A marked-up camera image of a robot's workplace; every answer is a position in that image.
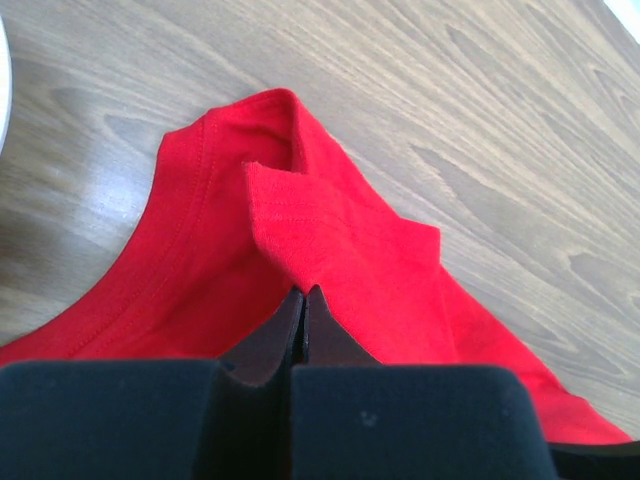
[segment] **table surface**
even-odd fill
[[[451,272],[640,436],[640,48],[601,0],[0,0],[0,343],[109,267],[164,132],[295,90]]]

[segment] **wood grain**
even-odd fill
[[[0,0],[0,342],[108,268],[164,132],[286,86],[453,274],[640,436],[640,48],[600,0]]]

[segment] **white object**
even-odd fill
[[[640,0],[604,0],[604,3],[640,43]]]
[[[9,127],[11,112],[11,57],[9,43],[0,18],[0,152]]]

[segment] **red t-shirt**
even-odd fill
[[[167,134],[120,257],[67,311],[2,347],[0,365],[216,357],[293,285],[316,284],[383,363],[500,365],[527,387],[549,441],[629,440],[456,283],[439,230],[399,217],[282,89]]]

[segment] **seam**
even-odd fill
[[[193,197],[193,195],[195,193],[196,186],[197,186],[197,184],[198,184],[198,182],[200,180],[200,177],[202,175],[202,164],[203,164],[203,160],[204,160],[204,157],[203,157],[203,149],[204,149],[203,137],[204,137],[204,121],[202,121],[200,123],[200,128],[198,130],[198,142],[199,142],[199,145],[200,145],[200,151],[198,153],[198,173],[194,176],[194,178],[193,178],[193,180],[191,182],[190,188],[189,188],[190,195],[192,197]],[[69,350],[68,353],[65,355],[67,358],[75,356],[84,347],[86,347],[91,342],[93,342],[102,332],[104,332],[107,328],[109,328],[111,325],[113,325],[115,322],[117,322],[127,312],[127,310],[129,310],[131,308],[131,306],[140,297],[140,295],[142,295],[144,293],[144,291],[153,282],[153,280],[155,278],[157,278],[157,276],[159,275],[159,272],[162,270],[162,268],[161,268],[162,262],[167,257],[169,252],[171,250],[173,250],[173,248],[175,247],[176,241],[177,241],[180,233],[182,233],[182,231],[183,231],[183,229],[185,227],[186,219],[189,216],[189,213],[193,209],[193,205],[194,205],[194,202],[192,201],[186,207],[186,209],[184,210],[184,213],[182,215],[180,215],[180,223],[178,225],[178,228],[176,228],[176,230],[175,230],[173,236],[171,237],[171,240],[169,241],[167,247],[160,254],[158,262],[156,262],[157,268],[154,270],[154,272],[151,274],[151,276],[144,282],[143,285],[141,285],[137,290],[135,290],[127,298],[127,300],[124,302],[124,304],[121,306],[121,308],[116,313],[114,313],[108,320],[105,320],[105,321],[101,322],[100,325],[98,327],[96,327],[96,329],[93,331],[93,333],[91,333],[90,335],[85,336],[82,341],[79,341],[74,346],[74,348]],[[132,237],[129,239],[129,242],[133,239],[133,236],[135,236],[136,233],[137,232],[134,230],[134,233],[133,233]]]
[[[213,125],[213,138],[217,140],[217,130],[218,130],[218,124],[217,122]],[[201,146],[201,151],[200,151],[200,155],[202,156],[203,150],[204,150],[204,142],[203,142],[203,138],[199,138],[198,139],[200,142],[200,146]],[[202,200],[201,200],[201,205],[198,208],[198,213],[197,213],[197,217],[195,219],[195,222],[193,224],[193,226],[190,229],[190,233],[187,237],[187,239],[185,240],[185,243],[189,243],[191,238],[193,237],[193,235],[195,234],[195,232],[198,229],[198,226],[200,225],[200,222],[202,221],[202,216],[203,213],[205,211],[205,205],[206,205],[206,199],[209,193],[209,190],[211,188],[211,184],[213,183],[213,172],[215,170],[216,167],[216,162],[212,161],[210,168],[209,168],[209,177],[208,177],[208,181],[207,181],[207,185],[205,187],[205,190],[203,192],[202,195]],[[162,281],[160,282],[160,284],[155,288],[155,290],[153,290],[153,292],[150,294],[149,296],[149,300],[154,299],[155,297],[157,297],[157,295],[160,293],[160,291],[162,290],[162,288],[167,284],[167,282],[169,281],[169,279],[172,277],[173,273],[175,272],[178,264],[181,262],[181,260],[186,256],[187,254],[187,250],[183,250],[181,255],[178,255],[178,257],[171,263],[171,265],[166,269],[166,273],[164,275],[164,278],[162,279]],[[140,312],[140,310],[142,310],[142,307],[137,308],[136,310],[134,310],[134,313],[138,313]],[[136,322],[136,318],[132,318],[131,320],[129,320],[126,324],[122,325],[119,329],[117,329],[112,336],[107,339],[105,342],[103,342],[101,345],[99,345],[98,347],[96,347],[96,352],[101,352],[103,351],[105,348],[107,348],[109,345],[113,344],[115,341],[119,340],[120,338],[122,338],[122,336],[131,329],[131,327],[133,326],[133,324]]]

